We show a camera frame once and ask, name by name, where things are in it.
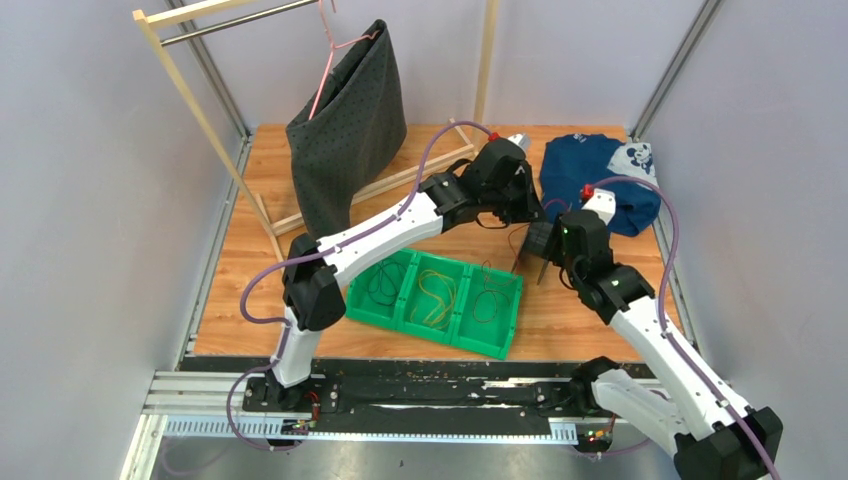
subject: wooden clothes rack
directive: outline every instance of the wooden clothes rack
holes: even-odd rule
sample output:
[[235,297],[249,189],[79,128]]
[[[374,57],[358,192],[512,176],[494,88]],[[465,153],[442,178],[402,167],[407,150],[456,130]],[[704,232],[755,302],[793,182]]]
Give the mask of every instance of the wooden clothes rack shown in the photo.
[[[260,18],[287,12],[295,8],[316,3],[318,0],[298,0],[285,5],[210,25],[208,27],[196,29],[164,40],[160,39],[159,35],[156,33],[156,30],[165,27],[177,25],[183,22],[191,22],[198,18],[206,17],[213,13],[223,12],[254,1],[256,0],[203,0],[198,3],[167,10],[150,16],[145,15],[145,13],[141,10],[136,10],[133,12],[133,19],[141,29],[141,32],[144,34],[148,43],[150,43],[150,46],[153,48],[153,52],[159,58],[159,61],[162,62],[162,66],[165,68],[165,71],[168,73],[171,81],[177,87],[177,90],[180,92],[180,95],[183,97],[186,105],[191,110],[191,113],[194,115],[194,118],[197,120],[197,123],[200,125],[200,128],[203,130],[206,138],[209,139],[209,143],[212,144],[212,148],[215,150],[218,158],[220,158],[221,162],[226,167],[227,172],[233,178],[236,186],[242,193],[244,193],[245,199],[253,209],[256,217],[259,219],[259,223],[262,224],[262,228],[270,237],[277,259],[282,261],[283,253],[280,250],[277,237],[303,225],[303,217],[298,213],[276,222],[271,221],[267,211],[265,210],[262,198],[258,194],[250,192],[250,189],[247,187],[247,184],[244,182],[244,179],[235,166],[233,157],[227,152],[223,142],[221,142],[221,138],[215,132],[215,129],[212,128],[212,124],[209,122],[206,113],[197,101],[197,97],[195,97],[194,92],[192,92],[191,87],[188,86],[188,83],[185,81],[180,69],[177,67],[174,59],[165,47],[191,38],[200,37],[209,33],[218,32],[227,28],[252,22]],[[474,121],[477,123],[482,123],[483,121],[483,111],[486,104],[486,92],[488,90],[489,70],[492,63],[492,47],[494,44],[495,26],[497,23],[498,3],[499,0],[486,0],[480,66],[477,74],[477,93],[474,103]],[[424,174],[430,174],[437,170],[441,170],[454,161],[470,154],[477,154],[476,145],[481,143],[479,132],[475,131],[472,134],[472,138],[474,139],[472,142],[461,128],[456,127],[456,131],[465,142],[465,145],[442,156],[428,160],[425,165]],[[359,203],[383,192],[387,192],[395,187],[409,183],[415,178],[417,171],[418,167],[409,168],[367,185],[354,195],[353,203]]]

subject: wooden tabletop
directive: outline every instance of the wooden tabletop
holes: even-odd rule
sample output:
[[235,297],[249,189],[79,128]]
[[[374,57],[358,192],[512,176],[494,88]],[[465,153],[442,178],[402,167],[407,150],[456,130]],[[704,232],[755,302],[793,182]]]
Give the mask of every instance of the wooden tabletop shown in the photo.
[[[412,125],[406,142],[381,177],[416,165],[421,151],[441,125]],[[533,144],[528,160],[538,178],[545,144],[552,138],[572,133],[603,133],[625,139],[621,127],[579,126],[495,126],[502,136],[524,132]],[[459,135],[442,137],[432,156],[447,153],[463,145]],[[245,181],[253,193],[261,194],[272,221],[298,212],[291,183],[290,151],[283,125],[259,128],[250,154]],[[404,185],[353,206],[354,224],[390,207],[409,193]],[[283,252],[291,240],[303,233],[303,227],[279,237]],[[444,235],[411,245],[410,248],[480,264],[489,260],[496,269],[512,267],[514,255],[507,244],[505,230],[484,230],[476,224],[459,226]],[[516,248],[523,232],[513,235]],[[646,230],[635,238],[613,235],[611,246],[616,260],[638,269],[654,286],[659,286],[662,257],[654,233]],[[268,236],[239,193],[215,277],[197,334],[195,353],[226,355],[270,355],[280,334],[280,326],[254,325],[239,314],[239,297],[256,273],[276,262]],[[524,293],[518,323],[508,360],[583,361],[606,355],[617,361],[639,361],[638,354],[597,315],[584,307],[577,295],[563,288],[557,270],[548,271],[536,285],[542,262],[522,260],[517,273],[524,276]],[[272,274],[254,289],[248,308],[257,317],[279,316],[283,311],[281,275]],[[669,294],[669,315],[677,322],[677,311]],[[318,356],[380,357],[426,359],[485,359],[482,355],[436,344],[397,332],[364,325],[347,318],[326,330],[318,346]]]

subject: green plastic bin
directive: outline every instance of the green plastic bin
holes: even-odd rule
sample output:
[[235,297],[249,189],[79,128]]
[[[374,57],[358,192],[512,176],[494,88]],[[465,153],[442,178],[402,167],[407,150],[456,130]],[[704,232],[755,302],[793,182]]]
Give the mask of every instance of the green plastic bin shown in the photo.
[[520,276],[406,249],[353,280],[347,316],[503,360],[522,288]]

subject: blue cloth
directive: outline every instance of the blue cloth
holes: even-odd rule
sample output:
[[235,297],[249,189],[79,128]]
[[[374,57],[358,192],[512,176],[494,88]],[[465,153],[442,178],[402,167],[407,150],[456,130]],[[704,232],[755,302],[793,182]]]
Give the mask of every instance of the blue cloth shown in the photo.
[[[568,135],[548,142],[539,173],[542,205],[548,220],[554,221],[565,206],[580,208],[580,190],[586,184],[624,174],[647,178],[656,183],[653,158],[648,144],[624,144],[605,135]],[[611,232],[635,237],[657,218],[659,196],[634,183],[614,183],[604,187],[615,194],[616,212],[610,221]]]

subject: dark gray cloth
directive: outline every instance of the dark gray cloth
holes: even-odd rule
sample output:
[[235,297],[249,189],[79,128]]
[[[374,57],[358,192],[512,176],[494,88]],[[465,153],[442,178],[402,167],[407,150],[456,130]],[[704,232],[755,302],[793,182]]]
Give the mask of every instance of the dark gray cloth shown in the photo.
[[327,77],[315,116],[315,95],[286,127],[292,178],[313,238],[350,228],[353,195],[373,182],[406,137],[400,78],[386,23],[365,32]]

